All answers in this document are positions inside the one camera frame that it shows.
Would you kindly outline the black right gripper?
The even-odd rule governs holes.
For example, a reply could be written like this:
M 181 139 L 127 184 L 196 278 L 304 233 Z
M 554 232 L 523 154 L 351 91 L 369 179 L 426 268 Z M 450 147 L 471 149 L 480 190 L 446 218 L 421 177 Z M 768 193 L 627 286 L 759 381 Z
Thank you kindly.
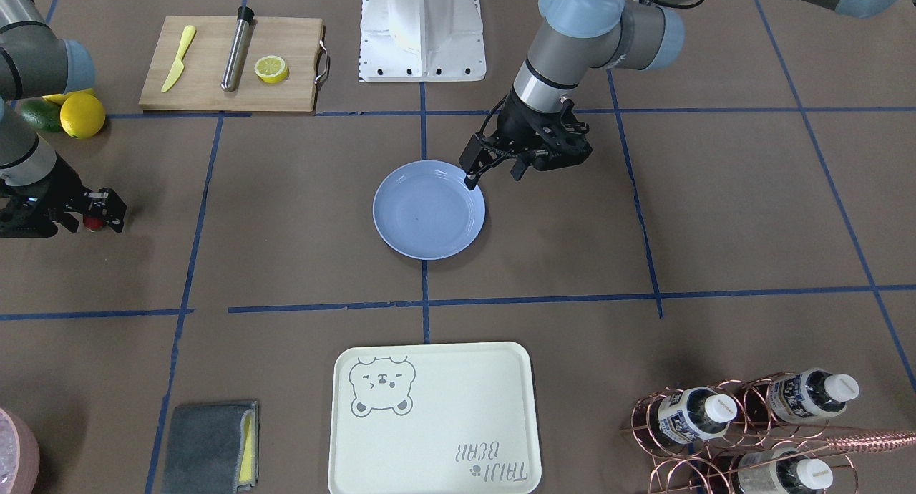
M 77 233 L 83 213 L 101 218 L 106 227 L 121 233 L 127 204 L 114 188 L 89 191 L 63 158 L 42 180 L 29 186 L 3 186 L 7 199 L 1 213 L 2 238 L 49 238 L 60 227 Z

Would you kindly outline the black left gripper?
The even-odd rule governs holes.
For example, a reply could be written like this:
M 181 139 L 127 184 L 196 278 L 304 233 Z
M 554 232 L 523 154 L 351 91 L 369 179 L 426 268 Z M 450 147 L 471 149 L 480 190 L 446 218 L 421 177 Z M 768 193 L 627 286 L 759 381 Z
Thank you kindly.
M 559 112 L 542 113 L 526 105 L 516 92 L 508 93 L 494 139 L 475 132 L 460 155 L 467 190 L 473 191 L 484 172 L 507 159 L 514 160 L 510 169 L 514 181 L 520 181 L 529 168 L 549 171 L 585 162 L 593 152 L 586 138 L 589 126 L 576 118 L 574 106 L 572 99 L 562 97 Z

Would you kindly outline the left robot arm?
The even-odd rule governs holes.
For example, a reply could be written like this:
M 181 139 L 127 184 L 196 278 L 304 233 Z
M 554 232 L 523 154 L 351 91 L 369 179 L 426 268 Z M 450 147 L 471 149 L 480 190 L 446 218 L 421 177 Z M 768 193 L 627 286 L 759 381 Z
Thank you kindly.
M 459 160 L 468 190 L 511 160 L 514 180 L 527 169 L 575 167 L 592 154 L 588 125 L 573 114 L 573 90 L 589 69 L 652 70 L 683 49 L 678 8 L 701 0 L 537 0 L 543 23 L 510 92 L 495 106 L 490 135 L 473 134 Z M 897 0 L 799 0 L 838 14 L 870 18 Z

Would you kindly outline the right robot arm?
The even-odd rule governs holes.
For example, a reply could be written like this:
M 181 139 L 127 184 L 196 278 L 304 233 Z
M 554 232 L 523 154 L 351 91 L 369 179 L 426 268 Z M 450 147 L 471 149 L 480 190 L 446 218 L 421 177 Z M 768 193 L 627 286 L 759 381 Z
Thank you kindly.
M 120 233 L 127 205 L 111 188 L 86 188 L 78 173 L 11 100 L 71 93 L 94 85 L 95 67 L 78 41 L 56 37 L 34 0 L 1 0 L 1 233 L 49 238 L 89 222 Z

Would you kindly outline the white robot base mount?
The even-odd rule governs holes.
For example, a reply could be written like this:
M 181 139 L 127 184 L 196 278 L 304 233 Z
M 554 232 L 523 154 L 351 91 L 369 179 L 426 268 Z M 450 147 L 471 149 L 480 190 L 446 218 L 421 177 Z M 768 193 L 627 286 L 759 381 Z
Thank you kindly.
M 481 81 L 481 0 L 361 0 L 358 80 Z

